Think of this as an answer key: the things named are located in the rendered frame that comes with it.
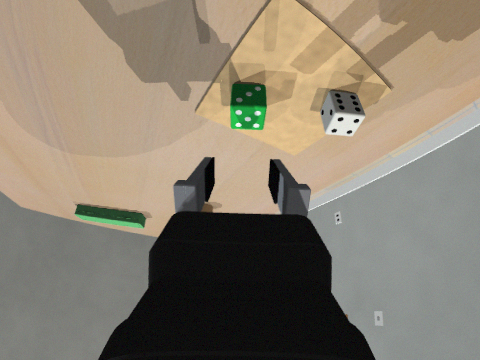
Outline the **tan short cylinder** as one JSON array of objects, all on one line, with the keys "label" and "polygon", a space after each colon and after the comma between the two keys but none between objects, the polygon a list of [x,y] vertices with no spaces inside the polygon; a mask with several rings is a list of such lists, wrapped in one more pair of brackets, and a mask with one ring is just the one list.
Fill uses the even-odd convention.
[{"label": "tan short cylinder", "polygon": [[213,206],[209,204],[204,204],[202,208],[202,212],[213,212]]}]

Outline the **white die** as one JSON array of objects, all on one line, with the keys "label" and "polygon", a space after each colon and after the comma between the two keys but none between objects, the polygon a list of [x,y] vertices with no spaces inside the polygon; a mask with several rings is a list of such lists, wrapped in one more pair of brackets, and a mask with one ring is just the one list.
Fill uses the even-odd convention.
[{"label": "white die", "polygon": [[353,136],[365,118],[357,94],[329,91],[320,111],[325,134]]}]

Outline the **tan mat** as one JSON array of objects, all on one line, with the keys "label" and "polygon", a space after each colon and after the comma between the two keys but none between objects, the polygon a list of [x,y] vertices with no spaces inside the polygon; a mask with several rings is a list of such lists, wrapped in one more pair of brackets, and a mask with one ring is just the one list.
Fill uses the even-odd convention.
[{"label": "tan mat", "polygon": [[195,114],[231,128],[233,84],[266,86],[263,130],[234,129],[292,155],[324,137],[329,91],[357,94],[365,110],[391,88],[336,32],[297,0],[270,0]]}]

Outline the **green rounded box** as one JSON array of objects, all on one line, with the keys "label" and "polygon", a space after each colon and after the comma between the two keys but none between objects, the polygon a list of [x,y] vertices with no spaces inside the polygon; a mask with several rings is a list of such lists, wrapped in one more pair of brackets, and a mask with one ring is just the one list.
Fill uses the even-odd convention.
[{"label": "green rounded box", "polygon": [[146,218],[141,213],[77,205],[75,215],[82,220],[144,228]]}]

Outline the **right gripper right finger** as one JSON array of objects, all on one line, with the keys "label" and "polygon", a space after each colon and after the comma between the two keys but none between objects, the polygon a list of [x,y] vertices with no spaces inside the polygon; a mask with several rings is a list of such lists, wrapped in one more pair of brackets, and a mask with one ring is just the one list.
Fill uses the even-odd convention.
[{"label": "right gripper right finger", "polygon": [[270,159],[268,187],[281,214],[307,217],[311,189],[307,184],[298,184],[280,159]]}]

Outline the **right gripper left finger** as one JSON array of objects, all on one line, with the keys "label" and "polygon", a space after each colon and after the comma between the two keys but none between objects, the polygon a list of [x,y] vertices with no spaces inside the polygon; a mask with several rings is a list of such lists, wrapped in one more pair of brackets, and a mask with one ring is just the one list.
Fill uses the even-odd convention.
[{"label": "right gripper left finger", "polygon": [[173,185],[175,214],[182,211],[201,212],[215,185],[215,158],[205,157],[187,180]]}]

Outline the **green die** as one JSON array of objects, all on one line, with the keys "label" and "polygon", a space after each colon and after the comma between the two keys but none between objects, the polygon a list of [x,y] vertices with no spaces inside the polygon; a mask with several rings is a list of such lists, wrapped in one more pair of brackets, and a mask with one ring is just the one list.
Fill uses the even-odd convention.
[{"label": "green die", "polygon": [[265,85],[232,85],[230,103],[232,129],[263,130],[266,110]]}]

